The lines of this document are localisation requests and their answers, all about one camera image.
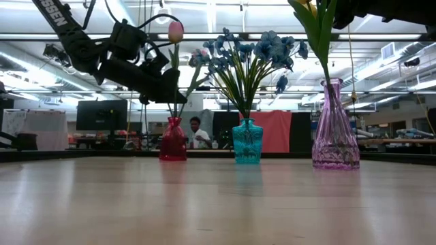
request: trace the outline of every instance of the table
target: table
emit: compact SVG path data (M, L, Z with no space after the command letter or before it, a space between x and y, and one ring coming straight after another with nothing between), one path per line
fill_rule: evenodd
M92 157L0 165L0 244L433 245L436 168Z

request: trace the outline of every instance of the pink tulip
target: pink tulip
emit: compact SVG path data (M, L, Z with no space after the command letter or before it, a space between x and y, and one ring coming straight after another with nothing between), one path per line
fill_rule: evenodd
M183 25L180 22L173 21L168 28L168 39L172 44L177 44L183 39Z

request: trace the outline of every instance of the red curtain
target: red curtain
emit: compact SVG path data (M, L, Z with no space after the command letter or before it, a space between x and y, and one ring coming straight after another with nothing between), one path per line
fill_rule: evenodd
M291 112L251 112L254 125L264 128L262 152L289 152Z

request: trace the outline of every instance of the pink vase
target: pink vase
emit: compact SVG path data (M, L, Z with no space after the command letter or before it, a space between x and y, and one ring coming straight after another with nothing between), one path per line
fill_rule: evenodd
M329 97L326 81L324 86L324 108L312 147L313 167L316 169L359 169L360 153L356 136L352 132L349 118L340 98L341 79L332 79L334 96Z
M186 161L186 136L180 127L182 118L169 117L169 125L163 133L159 159Z

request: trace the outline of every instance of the red vase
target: red vase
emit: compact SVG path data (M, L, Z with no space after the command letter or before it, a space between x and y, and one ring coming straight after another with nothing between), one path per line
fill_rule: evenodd
M182 118L169 117L169 125L163 133L159 159L164 161L186 161L186 136L180 127Z

